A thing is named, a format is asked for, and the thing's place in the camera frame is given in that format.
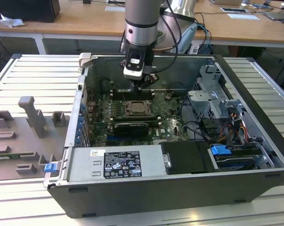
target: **sticker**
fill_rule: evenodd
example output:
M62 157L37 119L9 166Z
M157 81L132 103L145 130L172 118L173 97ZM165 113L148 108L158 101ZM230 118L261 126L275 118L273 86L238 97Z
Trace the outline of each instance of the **sticker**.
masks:
M3 159L10 159L10 157L0 157L0 160L3 160Z
M105 149L92 149L90 156L104 156Z
M139 152L104 152L104 178L142 177Z

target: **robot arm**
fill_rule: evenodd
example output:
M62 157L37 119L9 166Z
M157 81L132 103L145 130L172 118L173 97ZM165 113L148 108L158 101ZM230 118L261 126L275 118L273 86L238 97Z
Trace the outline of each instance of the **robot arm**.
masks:
M145 66L152 66L157 40L160 6L164 0L126 1L126 63L124 75L134 81L143 79Z
M142 89L154 83L158 76L152 74L152 63L158 37L160 8L165 0L126 0L124 76ZM165 15L194 22L193 8L196 0L173 0Z

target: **blue latch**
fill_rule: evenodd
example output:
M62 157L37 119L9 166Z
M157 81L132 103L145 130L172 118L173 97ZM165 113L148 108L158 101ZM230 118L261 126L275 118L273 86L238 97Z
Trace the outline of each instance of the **blue latch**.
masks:
M211 147L211 151L213 155L232 154L232 152L229 149L227 149L225 145L214 145L213 147Z
M44 172L45 173L56 173L57 163L48 163L45 165Z

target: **metal slotted surface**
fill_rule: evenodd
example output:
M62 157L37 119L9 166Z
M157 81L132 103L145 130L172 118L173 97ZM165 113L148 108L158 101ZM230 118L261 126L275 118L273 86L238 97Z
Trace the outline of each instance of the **metal slotted surface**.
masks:
M0 81L0 111L25 116L18 101L21 96L33 96L35 108L44 116L53 111L70 115L81 75L78 60L76 55L22 55L14 59Z
M77 57L23 55L18 62L73 62L77 60ZM246 59L236 58L232 59L231 63L250 64ZM7 74L9 74L9 76L6 76L7 78L39 79L53 78L54 74L54 78L62 79L61 83L64 83L65 78L77 78L79 76L79 73L73 72L7 72ZM240 73L239 77L262 78L263 76L259 73ZM275 89L262 88L260 89L261 92L256 89L249 89L249 91L256 96L257 101L265 100L266 95L268 95L270 101L281 101L283 99ZM0 98L5 103L16 105L18 97L31 95L35 97L35 104L38 106L46 104L59 106L57 103L68 103L68 98L74 97L74 93L75 88L8 89L0 90ZM280 120L284 121L284 110L267 109L266 113L274 123L279 123ZM50 223L67 226L284 226L284 186L270 189L251 203L71 219L66 216L64 210L43 187L42 179L28 179L26 183L25 181L0 182L0 226L44 226Z
M284 92L281 88L256 63L245 58L225 60L284 137ZM238 98L228 83L226 87L233 98Z

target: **paper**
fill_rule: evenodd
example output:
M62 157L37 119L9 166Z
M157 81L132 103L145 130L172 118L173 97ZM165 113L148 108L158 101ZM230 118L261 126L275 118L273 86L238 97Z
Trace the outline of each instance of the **paper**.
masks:
M107 6L105 7L105 11L125 12L125 7Z
M7 27L12 28L13 26L23 26L25 23L21 19L10 19L1 14L0 22Z
M232 19L243 19L243 20L260 20L258 17L254 15L242 15L242 14L232 14L228 13L228 16Z

